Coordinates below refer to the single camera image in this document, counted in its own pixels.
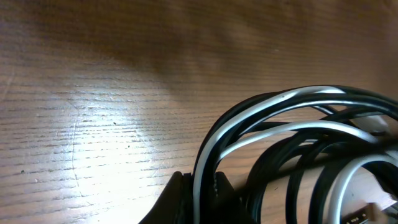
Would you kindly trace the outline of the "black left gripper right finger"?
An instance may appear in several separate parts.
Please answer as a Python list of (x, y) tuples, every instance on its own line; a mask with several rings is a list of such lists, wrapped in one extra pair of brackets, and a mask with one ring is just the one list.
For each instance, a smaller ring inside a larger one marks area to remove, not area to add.
[(218, 198), (213, 212), (213, 223), (216, 224), (255, 224), (238, 197), (234, 196), (234, 189), (223, 172), (216, 173)]

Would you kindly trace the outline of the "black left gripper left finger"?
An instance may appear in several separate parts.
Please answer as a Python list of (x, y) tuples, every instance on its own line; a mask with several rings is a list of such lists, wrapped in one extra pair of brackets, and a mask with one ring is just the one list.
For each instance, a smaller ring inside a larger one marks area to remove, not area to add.
[(192, 175), (176, 171), (139, 224), (193, 223)]

